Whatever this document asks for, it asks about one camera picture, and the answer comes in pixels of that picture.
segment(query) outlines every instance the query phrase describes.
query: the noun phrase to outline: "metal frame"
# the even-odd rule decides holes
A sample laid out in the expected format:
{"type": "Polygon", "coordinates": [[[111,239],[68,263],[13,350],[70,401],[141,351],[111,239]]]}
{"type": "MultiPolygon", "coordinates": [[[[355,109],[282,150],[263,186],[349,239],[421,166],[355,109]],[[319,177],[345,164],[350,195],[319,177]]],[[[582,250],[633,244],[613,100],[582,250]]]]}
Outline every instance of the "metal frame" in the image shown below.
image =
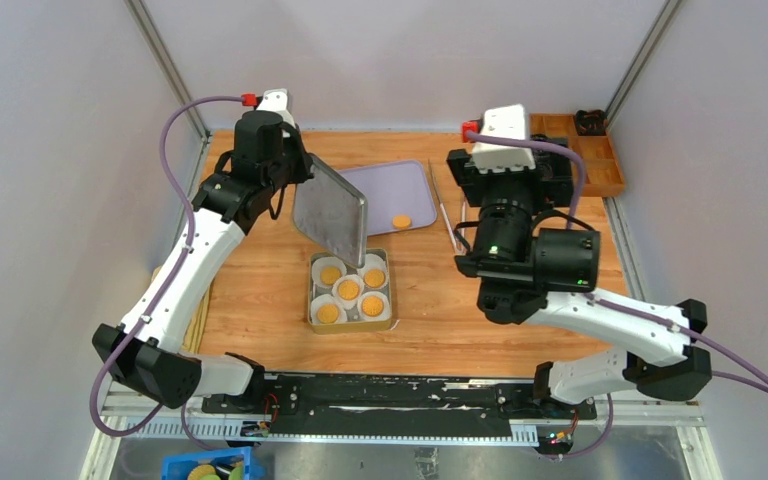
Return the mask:
{"type": "MultiPolygon", "coordinates": [[[[124,0],[132,13],[135,23],[142,32],[146,43],[149,45],[159,67],[166,76],[170,88],[180,104],[185,104],[192,100],[189,91],[181,78],[175,64],[166,49],[162,38],[148,12],[145,3],[142,0],[124,0]]],[[[626,100],[631,88],[636,82],[640,72],[646,65],[652,55],[655,47],[663,37],[667,27],[675,18],[678,8],[683,4],[683,0],[667,0],[664,3],[658,17],[653,23],[646,39],[635,55],[632,64],[623,77],[620,85],[611,99],[606,112],[608,115],[608,126],[610,127],[616,119],[617,113],[626,100]]],[[[208,130],[203,118],[195,109],[187,112],[188,120],[202,139],[202,150],[199,155],[199,161],[193,171],[190,180],[189,191],[195,188],[200,178],[200,172],[204,167],[209,150],[211,132],[208,130]]],[[[629,291],[634,298],[646,298],[646,286],[638,274],[638,264],[635,260],[633,242],[628,234],[628,228],[625,224],[621,205],[616,199],[606,199],[605,207],[611,222],[614,240],[619,251],[623,273],[629,286],[629,291]]],[[[500,379],[499,382],[521,381],[515,379],[500,379]]],[[[223,438],[227,437],[229,432],[227,421],[234,420],[235,425],[243,417],[252,417],[254,420],[263,420],[260,415],[209,415],[199,411],[200,399],[191,400],[188,403],[189,424],[197,436],[207,440],[216,435],[223,438]]],[[[110,392],[105,399],[102,408],[104,421],[113,428],[124,428],[129,422],[138,421],[146,415],[153,402],[141,397],[134,392],[128,391],[116,384],[113,384],[110,392]]],[[[583,425],[602,425],[603,413],[606,410],[604,400],[597,400],[597,407],[600,409],[600,418],[596,421],[582,422],[583,425]]],[[[695,402],[672,403],[672,402],[651,402],[645,400],[615,400],[615,425],[621,426],[672,426],[676,428],[679,439],[682,443],[685,462],[692,478],[721,479],[722,475],[708,437],[707,429],[704,426],[702,412],[695,402]]],[[[183,430],[180,428],[180,417],[177,411],[163,409],[157,418],[150,424],[146,434],[137,435],[138,438],[186,438],[183,430]]],[[[499,445],[519,445],[527,442],[531,438],[531,432],[536,432],[537,426],[552,426],[565,424],[566,421],[559,420],[540,420],[523,421],[516,420],[511,422],[511,427],[515,433],[511,439],[486,439],[486,442],[476,444],[499,444],[499,445]]],[[[467,444],[474,439],[443,439],[435,437],[422,438],[416,440],[422,444],[467,444]]],[[[273,435],[272,441],[324,441],[324,442],[342,442],[342,443],[404,443],[405,439],[382,439],[382,438],[302,438],[291,435],[273,435]]],[[[120,439],[107,437],[99,431],[96,431],[90,448],[85,458],[84,466],[81,471],[82,480],[101,480],[107,479],[113,470],[117,457],[117,450],[120,439]]]]}
{"type": "Polygon", "coordinates": [[[622,81],[620,81],[617,91],[614,92],[614,96],[611,98],[608,107],[605,109],[608,119],[608,128],[611,128],[611,125],[613,125],[614,120],[617,118],[617,113],[622,108],[631,88],[637,81],[637,77],[640,75],[640,72],[643,71],[643,68],[649,61],[649,57],[652,55],[655,47],[658,46],[658,42],[660,42],[667,28],[669,28],[675,18],[675,14],[683,3],[684,0],[667,0],[664,3],[658,16],[655,18],[655,22],[652,24],[652,28],[649,29],[649,33],[646,34],[646,38],[640,45],[640,49],[631,61],[628,71],[626,71],[625,76],[622,81]]]}
{"type": "MultiPolygon", "coordinates": [[[[193,100],[189,90],[187,90],[186,84],[184,84],[181,73],[175,67],[175,62],[172,61],[172,57],[169,55],[169,50],[166,49],[166,45],[163,43],[163,39],[160,37],[160,32],[157,30],[157,26],[154,24],[148,8],[146,8],[143,0],[124,0],[125,5],[128,6],[128,10],[134,17],[134,23],[137,24],[137,28],[140,29],[140,33],[143,34],[146,44],[151,49],[151,53],[157,60],[157,65],[163,71],[163,75],[166,76],[166,80],[169,81],[169,87],[172,89],[172,93],[175,94],[175,98],[181,105],[189,103],[193,100]]],[[[187,119],[195,129],[196,133],[201,137],[202,143],[207,141],[210,136],[210,130],[207,128],[207,124],[204,123],[204,119],[199,114],[198,110],[191,108],[185,112],[187,119]]]]}

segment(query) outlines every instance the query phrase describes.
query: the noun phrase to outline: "lavender tray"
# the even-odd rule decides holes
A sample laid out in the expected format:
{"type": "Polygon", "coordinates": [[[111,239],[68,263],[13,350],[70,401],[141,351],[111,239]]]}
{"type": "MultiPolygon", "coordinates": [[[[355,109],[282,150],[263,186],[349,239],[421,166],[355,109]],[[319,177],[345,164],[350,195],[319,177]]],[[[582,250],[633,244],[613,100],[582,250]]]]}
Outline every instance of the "lavender tray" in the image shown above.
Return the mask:
{"type": "Polygon", "coordinates": [[[369,236],[399,231],[393,227],[396,215],[411,217],[411,226],[405,230],[427,227],[437,220],[425,169],[416,160],[349,168],[339,173],[366,196],[369,236]]]}

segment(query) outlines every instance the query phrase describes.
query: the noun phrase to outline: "white wall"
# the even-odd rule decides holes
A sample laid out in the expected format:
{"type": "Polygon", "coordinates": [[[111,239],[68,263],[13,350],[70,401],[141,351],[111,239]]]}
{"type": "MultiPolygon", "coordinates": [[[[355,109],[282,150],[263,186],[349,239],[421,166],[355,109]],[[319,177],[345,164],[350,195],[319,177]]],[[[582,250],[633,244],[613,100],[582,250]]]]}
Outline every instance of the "white wall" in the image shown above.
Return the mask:
{"type": "Polygon", "coordinates": [[[428,130],[515,102],[605,108],[663,0],[146,3],[194,97],[286,86],[305,128],[428,130]]]}
{"type": "MultiPolygon", "coordinates": [[[[708,333],[768,373],[768,4],[686,2],[613,135],[650,298],[707,302],[708,333]]],[[[725,478],[768,478],[768,396],[702,400],[725,478]]]]}
{"type": "MultiPolygon", "coordinates": [[[[78,476],[91,335],[177,226],[156,150],[176,106],[123,2],[0,2],[0,478],[78,476]]],[[[191,172],[185,122],[170,148],[191,172]]]]}

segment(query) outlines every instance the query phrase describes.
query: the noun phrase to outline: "wooden workbench surface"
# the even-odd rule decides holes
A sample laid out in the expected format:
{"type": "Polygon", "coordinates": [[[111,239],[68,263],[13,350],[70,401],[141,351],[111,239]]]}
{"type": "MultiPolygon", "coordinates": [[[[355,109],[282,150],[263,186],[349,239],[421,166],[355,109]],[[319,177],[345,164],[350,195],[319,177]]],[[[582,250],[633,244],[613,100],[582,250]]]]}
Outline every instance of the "wooden workbench surface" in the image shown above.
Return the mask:
{"type": "MultiPolygon", "coordinates": [[[[308,151],[337,169],[431,160],[446,208],[453,220],[459,218],[461,191],[445,158],[449,150],[463,148],[460,135],[308,132],[304,141],[308,151]]],[[[213,137],[203,178],[232,145],[231,132],[213,137]]],[[[608,348],[565,330],[486,320],[475,306],[479,280],[458,273],[440,215],[429,227],[369,238],[369,247],[390,254],[400,319],[395,329],[314,334],[305,321],[307,267],[321,248],[293,227],[293,193],[287,189],[281,218],[273,222],[262,216],[220,269],[201,353],[239,353],[268,370],[531,377],[544,361],[573,360],[608,348]]],[[[577,216],[602,232],[599,286],[625,293],[602,199],[583,198],[577,216]]]]}

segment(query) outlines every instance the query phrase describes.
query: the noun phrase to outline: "purple cable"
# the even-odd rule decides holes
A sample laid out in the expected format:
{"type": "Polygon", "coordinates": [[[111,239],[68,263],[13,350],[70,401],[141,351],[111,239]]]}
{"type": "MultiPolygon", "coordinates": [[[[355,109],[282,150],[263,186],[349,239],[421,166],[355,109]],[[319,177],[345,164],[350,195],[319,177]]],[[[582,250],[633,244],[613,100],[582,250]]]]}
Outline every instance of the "purple cable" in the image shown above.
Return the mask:
{"type": "MultiPolygon", "coordinates": [[[[572,163],[575,164],[575,169],[578,172],[578,179],[575,182],[575,189],[573,190],[572,199],[570,200],[569,213],[571,217],[575,216],[575,211],[578,209],[578,201],[581,199],[581,194],[584,191],[584,184],[587,182],[587,166],[584,164],[584,159],[581,158],[581,155],[575,153],[567,147],[562,147],[561,145],[551,142],[491,137],[488,135],[480,135],[475,132],[467,132],[466,138],[472,140],[473,142],[488,143],[490,145],[500,145],[503,147],[533,148],[535,150],[557,153],[558,155],[567,157],[572,163]]],[[[567,221],[567,228],[571,228],[571,226],[572,224],[567,221]]]]}
{"type": "Polygon", "coordinates": [[[592,452],[593,450],[596,450],[600,446],[602,446],[603,443],[605,443],[605,440],[608,439],[608,435],[611,434],[611,430],[614,428],[614,399],[611,398],[611,394],[607,394],[608,396],[608,419],[605,421],[605,429],[602,430],[602,434],[599,435],[599,438],[596,439],[595,442],[591,443],[587,448],[583,450],[579,450],[577,452],[568,453],[566,455],[544,455],[547,458],[551,458],[552,460],[563,460],[565,458],[576,458],[576,457],[583,457],[587,455],[588,453],[592,452]]]}
{"type": "Polygon", "coordinates": [[[193,435],[193,432],[190,431],[190,427],[187,426],[187,404],[186,403],[181,405],[181,427],[184,428],[184,433],[187,434],[187,438],[189,438],[191,442],[198,445],[199,448],[201,448],[202,450],[213,450],[213,447],[196,438],[196,436],[193,435]]]}
{"type": "MultiPolygon", "coordinates": [[[[143,315],[145,315],[146,317],[151,317],[151,314],[152,312],[154,312],[155,307],[157,307],[157,304],[160,303],[160,300],[163,298],[163,294],[165,294],[166,290],[169,289],[169,286],[172,284],[172,281],[175,280],[175,277],[178,275],[178,272],[181,270],[181,267],[184,265],[184,260],[187,259],[187,254],[189,253],[189,249],[193,245],[193,238],[195,238],[195,232],[196,232],[196,220],[195,220],[195,213],[193,213],[193,206],[190,205],[190,200],[187,198],[187,194],[184,193],[184,189],[181,188],[181,185],[175,179],[175,175],[172,174],[172,169],[169,168],[169,161],[166,158],[166,138],[169,136],[169,130],[172,128],[172,123],[174,123],[175,119],[180,117],[182,113],[186,112],[190,108],[195,107],[196,105],[201,105],[202,103],[220,102],[220,101],[242,102],[242,97],[215,96],[215,97],[205,97],[205,98],[199,98],[197,100],[193,100],[192,102],[186,105],[183,105],[177,110],[175,110],[175,112],[172,113],[169,119],[166,120],[166,124],[163,125],[163,130],[161,130],[160,132],[160,145],[159,145],[160,166],[163,167],[163,173],[166,174],[166,178],[169,180],[169,183],[172,185],[172,189],[175,190],[175,194],[178,196],[178,199],[181,200],[181,203],[184,205],[184,214],[187,217],[187,239],[185,241],[186,247],[181,248],[181,253],[178,255],[178,259],[175,261],[175,265],[173,265],[172,271],[169,272],[169,275],[166,277],[165,280],[163,280],[163,283],[160,284],[160,287],[157,289],[157,293],[154,294],[154,297],[152,297],[151,300],[148,301],[148,304],[146,305],[146,309],[143,311],[143,315]]],[[[93,424],[95,424],[96,428],[101,430],[102,433],[109,435],[111,437],[124,437],[139,431],[148,422],[150,422],[151,419],[154,418],[155,415],[157,415],[157,412],[159,412],[160,409],[163,407],[163,405],[158,403],[157,406],[154,407],[154,409],[151,412],[149,412],[149,414],[142,421],[140,421],[140,423],[138,423],[134,427],[129,428],[127,430],[114,430],[108,427],[107,425],[104,424],[104,421],[102,421],[101,419],[101,414],[98,412],[98,395],[101,390],[101,384],[104,382],[105,375],[107,375],[107,373],[110,372],[110,369],[113,367],[113,364],[116,363],[116,359],[119,358],[119,355],[122,354],[122,351],[125,350],[125,347],[127,347],[128,344],[131,343],[131,340],[133,340],[134,337],[136,337],[137,334],[140,333],[140,330],[142,330],[145,324],[146,322],[142,318],[137,320],[137,323],[134,324],[134,327],[131,329],[131,331],[128,332],[127,335],[125,335],[125,338],[122,339],[121,342],[119,342],[119,345],[117,345],[116,348],[113,349],[113,352],[111,352],[110,356],[107,357],[107,360],[105,360],[104,365],[101,367],[101,370],[99,370],[98,372],[98,375],[96,375],[95,381],[93,381],[92,389],[90,390],[90,418],[92,419],[93,424]]],[[[187,429],[186,423],[184,423],[184,431],[188,433],[188,436],[191,435],[189,430],[187,429]]]]}
{"type": "Polygon", "coordinates": [[[690,337],[690,338],[692,338],[692,339],[694,339],[696,341],[702,342],[702,343],[708,345],[709,347],[713,348],[714,350],[722,353],[723,355],[728,357],[731,361],[733,361],[734,363],[736,363],[736,364],[740,365],[741,367],[745,368],[747,371],[749,371],[749,373],[751,373],[752,375],[755,375],[756,377],[758,377],[758,379],[760,379],[762,382],[766,383],[767,385],[765,386],[765,385],[762,385],[762,384],[760,384],[760,383],[758,383],[758,382],[756,382],[756,381],[754,381],[752,379],[741,377],[739,375],[735,375],[735,374],[727,373],[727,372],[713,371],[713,372],[711,372],[713,374],[713,376],[720,377],[720,378],[726,378],[726,379],[729,379],[729,380],[734,380],[734,381],[740,382],[740,383],[742,383],[744,385],[749,385],[750,387],[755,387],[758,390],[761,390],[762,392],[768,393],[768,375],[767,374],[762,372],[755,365],[752,365],[748,361],[744,360],[740,355],[734,353],[733,351],[731,351],[728,348],[720,345],[719,343],[711,340],[710,338],[708,338],[708,337],[706,337],[706,336],[704,336],[704,335],[702,335],[700,333],[696,333],[696,332],[694,332],[693,330],[691,330],[691,329],[689,329],[687,327],[683,327],[681,325],[678,325],[678,324],[674,323],[671,320],[667,320],[666,318],[661,318],[661,317],[659,317],[657,315],[653,315],[653,314],[648,313],[648,312],[641,312],[639,310],[635,310],[635,309],[633,309],[631,307],[626,307],[625,305],[620,305],[618,303],[614,303],[614,302],[611,302],[609,300],[597,299],[596,296],[593,295],[592,293],[585,293],[584,296],[587,297],[588,300],[595,301],[596,303],[598,303],[599,305],[602,305],[603,307],[609,308],[609,309],[617,311],[617,312],[621,312],[621,313],[625,313],[625,314],[628,314],[628,315],[632,315],[632,316],[635,316],[635,317],[638,317],[638,318],[642,318],[642,319],[648,320],[650,322],[655,322],[658,325],[666,327],[667,329],[670,329],[670,328],[672,328],[673,325],[675,325],[676,327],[678,327],[678,330],[679,330],[680,333],[682,333],[684,335],[687,335],[688,337],[690,337]]]}

